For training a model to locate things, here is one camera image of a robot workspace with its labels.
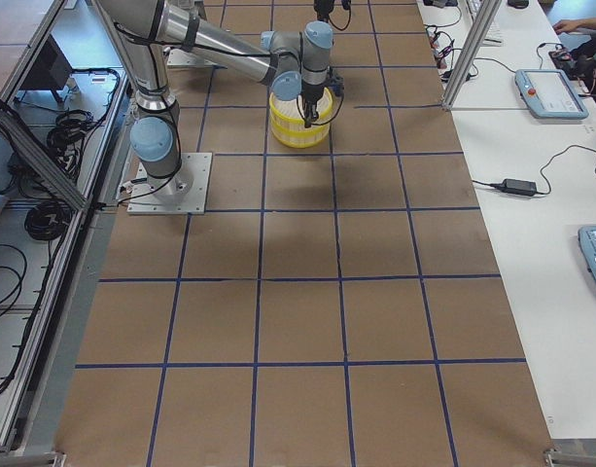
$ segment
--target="grid square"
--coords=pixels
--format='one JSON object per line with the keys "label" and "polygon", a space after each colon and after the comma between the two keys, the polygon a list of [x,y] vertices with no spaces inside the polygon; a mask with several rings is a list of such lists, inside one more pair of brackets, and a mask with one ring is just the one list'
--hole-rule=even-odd
{"label": "grid square", "polygon": [[251,398],[251,369],[168,370],[153,465],[248,465]]}
{"label": "grid square", "polygon": [[179,139],[185,153],[198,151],[198,140],[202,127],[202,109],[181,109],[179,114]]}
{"label": "grid square", "polygon": [[267,105],[267,88],[261,83],[244,78],[229,69],[216,69],[209,95],[210,106],[260,106]]}
{"label": "grid square", "polygon": [[477,211],[414,212],[424,274],[498,274],[488,232]]}
{"label": "grid square", "polygon": [[[373,23],[371,22],[371,13],[366,5],[367,2],[352,2],[352,19],[349,27],[345,31],[334,31],[335,37],[343,34],[372,34]],[[336,3],[336,8],[331,13],[330,18],[338,27],[344,27],[347,24],[348,12],[341,8],[340,2]]]}
{"label": "grid square", "polygon": [[382,65],[434,66],[434,54],[425,32],[378,34],[377,44]]}
{"label": "grid square", "polygon": [[442,83],[436,68],[386,68],[384,76],[391,105],[440,105]]}
{"label": "grid square", "polygon": [[335,35],[330,60],[333,66],[379,65],[375,37],[372,34]]}
{"label": "grid square", "polygon": [[268,158],[266,209],[332,209],[330,157]]}
{"label": "grid square", "polygon": [[460,465],[542,467],[552,444],[524,363],[446,365],[446,401]]}
{"label": "grid square", "polygon": [[222,24],[222,14],[224,13],[224,0],[215,0],[217,3],[214,5],[214,2],[208,2],[207,0],[204,1],[204,11],[207,15],[207,21],[219,26]]}
{"label": "grid square", "polygon": [[352,367],[350,380],[357,465],[453,465],[432,365]]}
{"label": "grid square", "polygon": [[101,277],[176,277],[186,220],[186,216],[130,216],[119,210]]}
{"label": "grid square", "polygon": [[395,152],[388,109],[343,108],[331,135],[335,154]]}
{"label": "grid square", "polygon": [[416,5],[372,5],[377,32],[425,32],[425,25]]}
{"label": "grid square", "polygon": [[184,277],[256,278],[259,213],[210,212],[192,219]]}
{"label": "grid square", "polygon": [[337,277],[334,216],[266,213],[263,277]]}
{"label": "grid square", "polygon": [[261,368],[255,465],[350,465],[342,368]]}
{"label": "grid square", "polygon": [[190,68],[168,68],[170,89],[174,92],[181,109],[203,107],[209,93],[212,70]]}
{"label": "grid square", "polygon": [[146,465],[160,378],[160,369],[77,370],[55,449],[76,467]]}
{"label": "grid square", "polygon": [[426,283],[439,358],[524,358],[501,279]]}
{"label": "grid square", "polygon": [[0,45],[29,44],[52,4],[52,0],[29,4],[23,0],[0,0]]}
{"label": "grid square", "polygon": [[257,284],[182,283],[171,362],[252,362]]}
{"label": "grid square", "polygon": [[352,361],[434,358],[418,280],[344,282]]}
{"label": "grid square", "polygon": [[384,82],[380,70],[342,68],[336,69],[336,71],[343,78],[345,86],[345,101],[343,102],[345,109],[357,105],[386,105]]}
{"label": "grid square", "polygon": [[304,27],[317,19],[317,14],[310,5],[274,5],[274,31],[303,31]]}
{"label": "grid square", "polygon": [[338,224],[343,276],[417,273],[405,212],[341,213]]}
{"label": "grid square", "polygon": [[393,109],[402,153],[456,153],[462,151],[450,112],[440,107]]}
{"label": "grid square", "polygon": [[412,207],[478,206],[463,155],[410,156],[402,163]]}
{"label": "grid square", "polygon": [[402,177],[396,156],[334,158],[336,203],[340,209],[405,207]]}
{"label": "grid square", "polygon": [[100,283],[78,363],[163,361],[175,284]]}
{"label": "grid square", "polygon": [[262,154],[265,109],[209,109],[202,132],[201,151],[225,154]]}
{"label": "grid square", "polygon": [[261,34],[271,29],[269,6],[226,6],[222,28],[233,34]]}
{"label": "grid square", "polygon": [[213,159],[207,209],[261,209],[262,156],[218,156]]}
{"label": "grid square", "polygon": [[261,362],[343,360],[335,282],[265,282],[261,292]]}

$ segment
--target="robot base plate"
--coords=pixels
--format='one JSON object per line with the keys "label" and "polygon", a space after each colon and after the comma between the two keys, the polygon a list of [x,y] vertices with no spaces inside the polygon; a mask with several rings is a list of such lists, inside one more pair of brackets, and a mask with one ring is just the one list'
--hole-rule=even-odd
{"label": "robot base plate", "polygon": [[[207,188],[209,186],[209,174],[211,172],[211,153],[183,153],[182,170],[188,169],[193,174],[193,185],[190,190],[180,199],[180,202],[170,204],[165,199],[159,199],[155,195],[147,195],[143,198],[133,199],[129,202],[127,212],[129,214],[204,214],[207,201]],[[146,177],[146,170],[140,164],[137,178]],[[145,195],[151,191],[147,184],[135,185],[132,197]]]}

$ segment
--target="yellow container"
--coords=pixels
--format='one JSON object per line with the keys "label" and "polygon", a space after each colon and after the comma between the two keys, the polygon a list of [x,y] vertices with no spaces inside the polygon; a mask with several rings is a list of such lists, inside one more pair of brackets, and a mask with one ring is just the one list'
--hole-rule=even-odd
{"label": "yellow container", "polygon": [[[304,120],[299,114],[299,104],[294,100],[283,101],[274,94],[269,97],[271,109],[271,132],[278,141],[292,148],[310,148],[320,143],[330,132],[330,124],[304,128]],[[324,96],[317,102],[318,122],[327,122],[333,111],[333,95],[328,88],[324,89]]]}

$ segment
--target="keyboard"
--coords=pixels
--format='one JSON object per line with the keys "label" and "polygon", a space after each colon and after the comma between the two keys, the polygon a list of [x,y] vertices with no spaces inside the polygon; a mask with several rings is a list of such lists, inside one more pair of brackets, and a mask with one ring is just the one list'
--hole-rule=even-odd
{"label": "keyboard", "polygon": [[[479,12],[479,8],[481,7],[481,0],[466,0],[466,6],[469,9],[469,13],[471,14],[471,18],[476,18],[477,13]],[[501,28],[496,23],[496,21],[492,21],[490,24],[490,28],[488,29],[485,38],[483,39],[482,46],[502,46],[503,44],[503,33],[501,32]]]}

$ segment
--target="person's hand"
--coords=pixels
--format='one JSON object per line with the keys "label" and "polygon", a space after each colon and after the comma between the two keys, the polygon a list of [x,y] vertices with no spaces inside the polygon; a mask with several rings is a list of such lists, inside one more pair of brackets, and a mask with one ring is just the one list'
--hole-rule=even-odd
{"label": "person's hand", "polygon": [[561,34],[562,32],[574,32],[578,28],[580,28],[580,21],[577,19],[561,19],[559,22],[552,25],[552,29],[554,29],[554,32],[557,34]]}

